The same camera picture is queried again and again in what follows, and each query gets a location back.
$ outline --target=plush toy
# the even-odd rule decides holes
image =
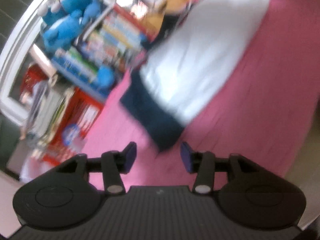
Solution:
[[[77,38],[83,26],[79,23],[82,11],[76,10],[67,16],[56,28],[51,27],[43,34],[44,46],[48,53],[55,53],[57,49],[69,50],[72,42]]]
[[[101,65],[98,73],[96,83],[103,88],[110,88],[115,82],[115,75],[109,66]]]
[[[90,20],[95,20],[101,14],[100,0],[92,0],[92,4],[88,5],[84,11],[81,24],[86,26]]]
[[[51,26],[57,20],[70,15],[75,10],[80,10],[83,14],[90,4],[92,4],[92,0],[58,0],[51,7],[47,4],[41,5],[38,9],[38,15],[47,25]]]

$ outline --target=pink bed sheet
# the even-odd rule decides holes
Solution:
[[[312,122],[320,93],[320,0],[271,0],[260,29],[221,91],[185,129],[179,142],[158,154],[143,127],[120,105],[130,83],[126,75],[113,90],[87,136],[84,153],[138,144],[131,185],[192,185],[180,160],[180,143],[219,157],[239,153],[284,175]],[[103,189],[101,174],[90,182]],[[225,183],[216,177],[215,187]]]

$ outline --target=colorful book spine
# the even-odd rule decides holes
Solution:
[[[97,65],[102,65],[105,61],[112,62],[118,52],[116,48],[91,49],[89,46],[83,50],[86,50],[88,58]]]
[[[82,54],[96,65],[102,65],[105,61],[105,57],[101,57],[101,55],[95,53],[95,51],[90,49],[87,44],[82,45],[80,49]]]
[[[104,39],[97,31],[94,31],[88,37],[88,42],[97,44],[97,46],[102,46],[104,44]]]
[[[127,46],[119,40],[117,40],[112,34],[110,34],[102,28],[100,30],[100,35],[104,38],[105,44],[117,48],[121,54],[125,53]]]
[[[98,67],[90,62],[84,60],[81,54],[76,50],[76,48],[71,47],[67,52],[71,57],[73,57],[79,64],[81,64],[85,69],[89,70],[90,72],[97,74]]]
[[[97,74],[89,70],[80,61],[74,58],[69,52],[58,50],[56,52],[56,57],[60,59],[60,62],[63,62],[63,67],[69,68],[74,73],[86,77],[89,82],[93,82],[96,79]]]
[[[120,52],[118,47],[113,44],[109,44],[108,42],[104,42],[102,45],[97,45],[94,41],[89,41],[87,47],[89,51],[104,51],[112,57]]]
[[[90,82],[86,76],[77,71],[77,66],[73,64],[73,62],[70,62],[60,55],[59,50],[52,58],[52,63],[64,77],[74,85],[78,86],[90,97],[101,103],[105,102],[110,91],[108,89],[101,88],[96,82]]]
[[[115,4],[113,7],[113,11],[116,12],[118,15],[121,15],[125,21],[131,23],[133,26],[138,28],[143,35],[145,35],[149,40],[153,40],[156,33],[148,33],[147,30],[141,23],[134,18],[130,13],[128,13],[124,8],[121,8],[119,5]]]
[[[123,43],[127,48],[140,50],[140,43],[133,42],[129,40],[121,31],[109,26],[103,25],[102,27],[105,31],[109,32],[112,36],[114,36],[117,40]]]
[[[141,40],[146,39],[143,33],[119,15],[110,15],[104,20],[103,24],[122,33],[135,47],[139,47]]]

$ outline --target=purple clamp pad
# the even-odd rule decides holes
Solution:
[[[193,151],[193,149],[186,142],[183,142],[181,144],[180,156],[184,164],[184,167],[186,168],[186,171],[189,173],[195,172],[192,158],[192,154],[194,153],[195,152]]]
[[[134,161],[136,160],[137,157],[137,144],[134,142],[130,142],[127,147],[122,151],[122,155],[125,156],[125,162],[123,166],[123,171],[122,173],[129,173],[131,170]]]

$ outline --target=ribbed black surface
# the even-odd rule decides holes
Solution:
[[[133,187],[109,198],[99,213],[76,228],[44,232],[23,227],[14,240],[291,240],[296,227],[260,231],[242,227],[221,213],[210,197],[187,187]]]

